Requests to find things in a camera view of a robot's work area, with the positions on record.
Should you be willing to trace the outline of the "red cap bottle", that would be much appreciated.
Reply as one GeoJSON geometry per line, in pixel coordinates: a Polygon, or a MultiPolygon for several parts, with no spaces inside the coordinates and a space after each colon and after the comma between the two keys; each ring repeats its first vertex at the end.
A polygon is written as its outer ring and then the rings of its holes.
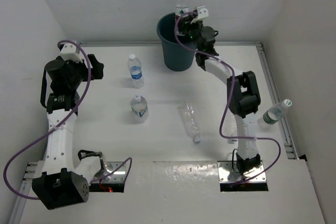
{"type": "Polygon", "coordinates": [[[188,0],[177,0],[175,5],[175,19],[178,19],[182,14],[189,11],[188,0]]]}

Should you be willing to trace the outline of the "short round water bottle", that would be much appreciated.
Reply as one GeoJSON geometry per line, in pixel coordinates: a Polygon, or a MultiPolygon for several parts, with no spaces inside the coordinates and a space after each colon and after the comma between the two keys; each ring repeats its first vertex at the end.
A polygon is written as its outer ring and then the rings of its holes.
{"type": "Polygon", "coordinates": [[[136,94],[130,102],[130,107],[138,123],[146,121],[149,110],[147,100],[143,96],[136,94]]]}

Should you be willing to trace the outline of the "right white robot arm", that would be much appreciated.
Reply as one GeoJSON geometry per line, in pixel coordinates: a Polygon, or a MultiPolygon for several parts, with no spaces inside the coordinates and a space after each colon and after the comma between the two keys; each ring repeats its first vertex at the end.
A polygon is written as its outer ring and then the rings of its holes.
{"type": "Polygon", "coordinates": [[[256,145],[253,120],[261,98],[255,74],[252,71],[237,70],[219,57],[214,47],[218,31],[210,26],[205,26],[196,12],[180,15],[176,20],[174,34],[189,37],[196,48],[197,65],[226,84],[227,104],[225,111],[231,111],[237,125],[237,172],[244,174],[252,168],[258,167],[261,158],[256,145]]]}

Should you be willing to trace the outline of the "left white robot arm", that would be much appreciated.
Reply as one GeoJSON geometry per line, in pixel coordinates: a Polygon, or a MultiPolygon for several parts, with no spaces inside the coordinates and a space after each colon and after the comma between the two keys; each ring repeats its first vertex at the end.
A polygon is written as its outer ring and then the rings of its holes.
{"type": "Polygon", "coordinates": [[[32,188],[49,210],[87,202],[90,183],[102,175],[105,166],[102,152],[79,151],[80,163],[74,166],[72,143],[78,113],[66,122],[62,119],[78,104],[77,88],[88,79],[83,61],[63,60],[58,56],[45,65],[51,78],[51,94],[47,99],[47,119],[52,133],[48,137],[41,176],[33,179],[32,188]]]}

